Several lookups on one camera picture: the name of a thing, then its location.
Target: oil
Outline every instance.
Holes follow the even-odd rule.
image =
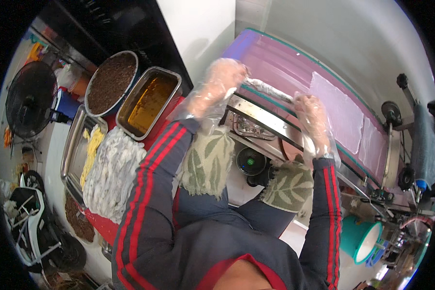
[[[135,97],[138,101],[128,118],[128,123],[145,134],[176,85],[177,80],[161,73],[155,73],[149,77]]]

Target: red stripe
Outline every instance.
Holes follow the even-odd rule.
[[[159,154],[157,159],[154,161],[153,165],[148,169],[146,173],[146,193],[145,197],[140,203],[139,212],[137,214],[137,219],[134,222],[133,231],[131,235],[131,246],[129,249],[129,259],[130,263],[126,266],[126,270],[135,279],[142,287],[145,289],[155,289],[148,281],[145,280],[144,277],[140,276],[137,270],[133,267],[132,261],[137,258],[137,245],[139,241],[140,230],[142,229],[143,218],[145,217],[146,206],[150,201],[150,197],[152,195],[153,188],[153,172],[156,167],[161,163],[164,157],[169,153],[171,148],[177,143],[177,141],[185,134],[187,131],[186,128],[182,128],[177,135],[169,142],[166,148]]]
[[[331,290],[334,286],[332,283],[332,263],[333,263],[333,255],[334,255],[334,206],[332,203],[332,194],[330,191],[330,182],[329,182],[329,171],[327,168],[324,168],[324,180],[326,183],[326,192],[327,192],[327,204],[329,207],[329,218],[330,218],[330,228],[329,228],[329,253],[327,258],[327,282],[330,283],[329,289]]]
[[[140,284],[140,286],[142,286],[146,290],[156,290],[156,288],[153,285],[151,285],[144,277],[139,275],[137,270],[135,270],[135,268],[133,267],[132,263],[126,265],[126,270],[131,275],[131,277],[134,278],[134,280]]]
[[[213,289],[218,280],[224,273],[227,271],[227,269],[230,268],[235,262],[238,260],[247,260],[257,266],[259,270],[266,276],[267,280],[269,281],[269,284],[271,284],[271,287],[273,289],[277,290],[286,290],[287,287],[285,286],[285,283],[282,281],[282,279],[277,275],[277,273],[274,272],[271,268],[267,267],[265,264],[260,263],[253,258],[250,254],[244,254],[238,258],[235,259],[226,259],[223,261],[220,261],[216,263],[214,266],[212,266],[208,272],[203,276],[200,283],[198,283],[197,290],[209,290]]]
[[[157,159],[153,162],[153,165],[148,169],[146,173],[146,193],[145,198],[142,200],[139,206],[139,212],[137,213],[137,219],[134,221],[133,231],[131,235],[131,246],[129,249],[129,260],[132,262],[137,258],[137,246],[139,244],[139,234],[142,229],[143,218],[145,217],[146,206],[148,205],[152,196],[153,188],[153,171],[161,163],[164,157],[169,153],[171,148],[177,143],[177,141],[185,134],[186,128],[182,128],[177,135],[169,142],[166,148],[158,155]]]
[[[118,270],[118,278],[122,282],[124,286],[126,286],[129,290],[135,290],[135,288],[127,281],[127,279],[121,274],[120,270]]]
[[[337,231],[335,232],[336,235],[336,255],[335,255],[335,282],[333,283],[333,286],[337,288],[338,286],[338,280],[340,275],[340,269],[339,269],[339,259],[340,259],[340,252],[339,252],[339,246],[340,246],[340,230],[341,230],[341,209],[340,209],[340,197],[338,196],[337,192],[337,178],[335,177],[335,168],[333,166],[330,166],[330,173],[332,177],[332,186],[333,186],[333,195],[335,197],[335,206],[337,207]]]
[[[179,123],[175,123],[174,125],[171,126],[171,128],[169,129],[169,131],[163,135],[163,138],[156,143],[155,147],[151,150],[151,152],[147,155],[147,157],[145,158],[144,162],[142,163],[142,165],[140,166],[142,169],[139,171],[139,174],[137,175],[137,179],[139,182],[139,186],[137,186],[137,188],[135,189],[135,197],[133,199],[132,202],[130,202],[130,209],[128,214],[126,215],[126,221],[121,229],[120,235],[119,235],[119,240],[118,240],[118,249],[116,252],[116,263],[118,264],[118,278],[121,281],[125,281],[123,282],[124,285],[126,287],[128,287],[129,289],[133,289],[132,285],[130,285],[127,280],[124,278],[124,276],[121,273],[121,270],[124,267],[124,263],[122,261],[122,251],[124,249],[124,238],[126,237],[126,232],[127,232],[127,228],[130,224],[130,221],[132,219],[132,215],[133,215],[133,211],[135,209],[135,203],[139,200],[140,198],[140,187],[141,187],[141,183],[143,184],[143,180],[141,178],[141,174],[143,173],[143,171],[145,170],[146,166],[149,164],[151,157],[153,155],[155,155],[156,151],[161,147],[162,143],[174,132],[174,130],[179,126]]]

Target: gloved hand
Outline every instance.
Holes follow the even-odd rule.
[[[206,74],[205,81],[200,90],[190,98],[187,111],[196,118],[202,118],[208,108],[218,105],[227,105],[228,98],[249,76],[247,67],[232,58],[219,58],[215,60]]]
[[[303,95],[294,99],[295,113],[315,147],[315,158],[331,152],[327,113],[315,96]]]

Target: scooter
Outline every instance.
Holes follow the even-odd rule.
[[[5,216],[17,254],[29,272],[82,270],[87,253],[75,237],[58,228],[44,193],[42,178],[30,170],[21,175],[20,187],[10,197],[16,207]]]

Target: scrambled egg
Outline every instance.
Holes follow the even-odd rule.
[[[84,130],[83,137],[88,140],[88,144],[87,144],[87,159],[85,160],[84,169],[82,170],[82,175],[80,180],[82,188],[84,188],[87,174],[90,172],[92,166],[94,165],[98,146],[102,142],[104,136],[105,134],[102,133],[100,128],[94,130],[91,135],[89,135],[87,129]]]

